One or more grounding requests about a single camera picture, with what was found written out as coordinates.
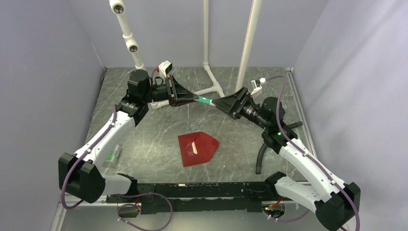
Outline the red paper envelope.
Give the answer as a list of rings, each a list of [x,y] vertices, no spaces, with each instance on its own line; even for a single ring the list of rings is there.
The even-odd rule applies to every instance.
[[[178,142],[184,167],[209,162],[219,145],[219,141],[216,138],[202,131],[179,135]],[[198,154],[192,152],[192,142],[195,142]]]

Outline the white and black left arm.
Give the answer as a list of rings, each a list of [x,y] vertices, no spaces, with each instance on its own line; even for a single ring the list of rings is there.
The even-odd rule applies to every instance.
[[[118,173],[103,176],[100,169],[118,142],[128,135],[147,114],[148,104],[167,100],[176,107],[191,102],[211,103],[211,100],[190,92],[171,75],[165,74],[162,84],[155,84],[146,70],[130,73],[127,91],[114,105],[106,124],[74,154],[64,153],[58,161],[61,203],[65,209],[73,209],[65,200],[68,193],[80,202],[94,203],[103,195],[118,194],[124,201],[132,202],[138,196],[137,180]]]

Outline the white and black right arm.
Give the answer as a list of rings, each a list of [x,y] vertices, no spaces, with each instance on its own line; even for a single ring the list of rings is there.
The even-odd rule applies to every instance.
[[[262,104],[256,104],[247,88],[241,88],[230,96],[211,100],[210,104],[233,119],[244,117],[261,127],[265,146],[290,162],[309,183],[301,184],[277,172],[265,180],[269,199],[282,196],[297,202],[330,231],[345,230],[352,218],[356,220],[355,229],[361,229],[361,189],[329,171],[302,143],[292,125],[284,123],[280,97],[267,97]]]

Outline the tan paper letter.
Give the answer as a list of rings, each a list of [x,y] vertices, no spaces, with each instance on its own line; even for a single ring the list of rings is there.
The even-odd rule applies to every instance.
[[[192,142],[192,143],[191,143],[191,148],[192,148],[192,152],[193,152],[194,154],[198,154],[198,151],[197,151],[195,142]]]

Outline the green white glue stick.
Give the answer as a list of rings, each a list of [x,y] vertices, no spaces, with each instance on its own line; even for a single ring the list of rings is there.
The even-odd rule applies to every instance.
[[[204,104],[208,104],[208,105],[210,105],[210,106],[215,106],[215,105],[212,103],[213,100],[211,100],[211,99],[209,99],[209,98],[206,98],[206,97],[198,96],[198,97],[195,99],[195,101],[200,102],[200,103],[204,103]]]

